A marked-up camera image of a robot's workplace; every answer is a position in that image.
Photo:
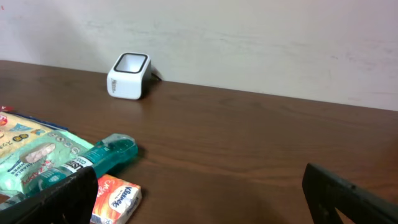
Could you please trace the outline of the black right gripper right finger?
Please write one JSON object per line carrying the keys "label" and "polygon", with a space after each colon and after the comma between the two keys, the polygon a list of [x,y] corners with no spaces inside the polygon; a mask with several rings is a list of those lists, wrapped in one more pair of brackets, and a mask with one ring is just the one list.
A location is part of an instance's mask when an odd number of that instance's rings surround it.
{"label": "black right gripper right finger", "polygon": [[397,224],[397,205],[308,163],[302,188],[314,223],[342,223],[341,212],[357,224]]}

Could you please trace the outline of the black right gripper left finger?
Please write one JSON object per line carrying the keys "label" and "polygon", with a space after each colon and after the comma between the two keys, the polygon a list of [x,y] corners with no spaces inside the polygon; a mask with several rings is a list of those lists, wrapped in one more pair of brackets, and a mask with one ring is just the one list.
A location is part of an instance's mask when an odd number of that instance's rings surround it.
{"label": "black right gripper left finger", "polygon": [[98,192],[92,167],[1,211],[1,224],[89,224]]}

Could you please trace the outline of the small orange tissue pack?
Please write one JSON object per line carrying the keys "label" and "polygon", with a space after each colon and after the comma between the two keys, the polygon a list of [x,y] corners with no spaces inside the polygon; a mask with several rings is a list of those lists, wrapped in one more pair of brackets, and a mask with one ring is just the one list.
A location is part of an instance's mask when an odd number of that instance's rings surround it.
{"label": "small orange tissue pack", "polygon": [[98,179],[98,193],[90,222],[125,224],[139,206],[141,187],[105,174]]}

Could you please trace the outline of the light green snack pouch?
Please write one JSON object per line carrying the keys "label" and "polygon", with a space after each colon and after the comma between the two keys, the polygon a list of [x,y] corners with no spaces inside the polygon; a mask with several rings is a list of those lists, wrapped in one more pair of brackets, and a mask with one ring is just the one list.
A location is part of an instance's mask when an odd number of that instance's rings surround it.
{"label": "light green snack pouch", "polygon": [[5,210],[26,199],[29,184],[41,173],[83,154],[93,145],[67,131],[51,131],[1,158],[1,203]]}

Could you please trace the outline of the teal mouthwash bottle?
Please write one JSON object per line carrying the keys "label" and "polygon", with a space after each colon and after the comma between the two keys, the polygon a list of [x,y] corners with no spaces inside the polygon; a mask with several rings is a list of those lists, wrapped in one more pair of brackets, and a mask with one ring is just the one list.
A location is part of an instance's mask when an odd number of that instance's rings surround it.
{"label": "teal mouthwash bottle", "polygon": [[112,134],[76,158],[39,174],[26,186],[25,195],[31,197],[86,167],[93,168],[96,177],[100,178],[118,164],[131,160],[137,153],[138,146],[134,138]]}

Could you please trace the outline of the large yellow snack bag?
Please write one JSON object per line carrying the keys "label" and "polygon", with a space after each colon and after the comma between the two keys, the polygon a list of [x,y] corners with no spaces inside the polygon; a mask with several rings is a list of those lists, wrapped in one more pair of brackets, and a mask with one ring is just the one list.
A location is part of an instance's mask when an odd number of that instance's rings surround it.
{"label": "large yellow snack bag", "polygon": [[1,105],[1,157],[53,130],[68,128],[16,113],[13,107]]}

